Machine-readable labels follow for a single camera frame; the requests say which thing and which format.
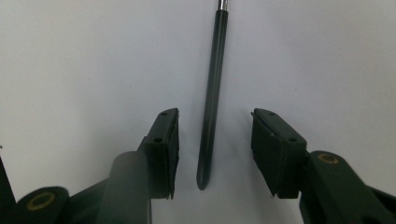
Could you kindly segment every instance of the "white background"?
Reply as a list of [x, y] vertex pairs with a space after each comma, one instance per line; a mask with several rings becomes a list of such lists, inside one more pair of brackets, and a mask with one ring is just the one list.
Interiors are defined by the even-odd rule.
[[217, 4], [0, 1], [0, 154], [16, 197], [105, 178], [171, 107], [176, 197], [153, 201], [153, 223], [303, 223], [298, 200], [272, 198], [252, 159], [255, 107], [396, 195], [393, 0], [231, 0], [212, 178], [198, 190]]

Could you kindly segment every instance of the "metal rod tip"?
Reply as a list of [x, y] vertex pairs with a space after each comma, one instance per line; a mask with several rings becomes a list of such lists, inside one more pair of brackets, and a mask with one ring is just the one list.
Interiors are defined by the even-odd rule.
[[219, 10], [227, 11], [228, 0], [219, 0]]

